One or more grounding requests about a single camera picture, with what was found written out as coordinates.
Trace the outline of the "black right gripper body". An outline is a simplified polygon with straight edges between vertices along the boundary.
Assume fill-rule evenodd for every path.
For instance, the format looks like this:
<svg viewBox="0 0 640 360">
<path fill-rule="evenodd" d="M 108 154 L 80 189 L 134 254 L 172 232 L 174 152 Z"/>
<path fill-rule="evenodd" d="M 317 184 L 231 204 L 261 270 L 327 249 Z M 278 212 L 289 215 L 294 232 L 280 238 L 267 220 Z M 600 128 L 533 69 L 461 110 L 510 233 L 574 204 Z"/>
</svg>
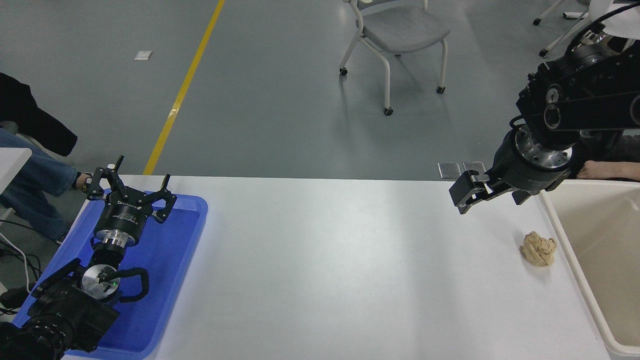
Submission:
<svg viewBox="0 0 640 360">
<path fill-rule="evenodd" d="M 510 131 L 494 155 L 492 189 L 503 187 L 521 205 L 542 191 L 555 190 L 569 177 L 571 148 L 551 149 L 530 131 Z"/>
</svg>

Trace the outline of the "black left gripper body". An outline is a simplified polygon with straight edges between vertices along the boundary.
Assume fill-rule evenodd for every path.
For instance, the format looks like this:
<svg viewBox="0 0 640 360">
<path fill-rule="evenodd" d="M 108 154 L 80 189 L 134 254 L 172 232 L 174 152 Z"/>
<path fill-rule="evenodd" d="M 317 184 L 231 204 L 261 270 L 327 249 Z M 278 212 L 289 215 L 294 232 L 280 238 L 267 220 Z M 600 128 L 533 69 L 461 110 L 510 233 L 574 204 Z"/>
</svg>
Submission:
<svg viewBox="0 0 640 360">
<path fill-rule="evenodd" d="M 148 203 L 140 204 L 135 198 L 132 200 L 129 203 L 119 194 L 108 194 L 102 214 L 94 227 L 94 235 L 104 239 L 107 233 L 120 231 L 128 234 L 131 239 L 139 239 L 152 214 L 152 206 Z"/>
</svg>

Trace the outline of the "person's hand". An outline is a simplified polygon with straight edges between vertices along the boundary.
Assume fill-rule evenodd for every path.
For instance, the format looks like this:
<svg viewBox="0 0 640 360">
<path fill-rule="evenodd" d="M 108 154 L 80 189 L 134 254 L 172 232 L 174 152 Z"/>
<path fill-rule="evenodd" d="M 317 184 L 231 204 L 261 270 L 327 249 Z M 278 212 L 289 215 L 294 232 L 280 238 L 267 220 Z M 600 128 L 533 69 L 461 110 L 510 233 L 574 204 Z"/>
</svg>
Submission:
<svg viewBox="0 0 640 360">
<path fill-rule="evenodd" d="M 579 180 L 626 179 L 640 181 L 640 164 L 628 161 L 586 161 L 576 176 Z"/>
</svg>

